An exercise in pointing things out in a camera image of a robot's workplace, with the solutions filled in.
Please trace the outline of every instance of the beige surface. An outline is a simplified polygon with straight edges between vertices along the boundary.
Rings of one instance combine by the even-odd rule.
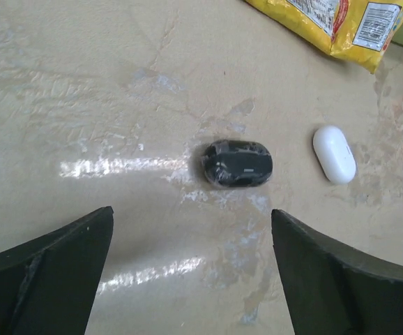
[[[348,186],[315,160],[323,124]],[[264,143],[271,181],[195,178],[219,137]],[[293,334],[271,208],[403,265],[403,49],[371,76],[240,1],[0,0],[0,251],[108,204],[88,335]]]

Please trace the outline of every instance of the chip bag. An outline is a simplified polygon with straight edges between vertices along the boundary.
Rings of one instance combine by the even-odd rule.
[[[333,57],[375,72],[403,23],[403,0],[246,0]]]

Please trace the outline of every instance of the barcode label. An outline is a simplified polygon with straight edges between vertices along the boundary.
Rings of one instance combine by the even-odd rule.
[[[287,0],[311,19],[329,36],[333,32],[333,17],[340,0]]]
[[[399,13],[398,5],[369,2],[353,40],[354,45],[381,51]]]

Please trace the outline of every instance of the white label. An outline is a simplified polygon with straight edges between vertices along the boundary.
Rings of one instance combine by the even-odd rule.
[[[369,2],[353,40],[354,45],[381,51],[399,13],[398,5]]]
[[[340,0],[287,0],[311,19],[327,35],[332,36],[333,17]]]

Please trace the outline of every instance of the snack packet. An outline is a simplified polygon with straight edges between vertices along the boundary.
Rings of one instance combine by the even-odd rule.
[[[246,0],[321,51],[375,72],[403,23],[403,0]]]

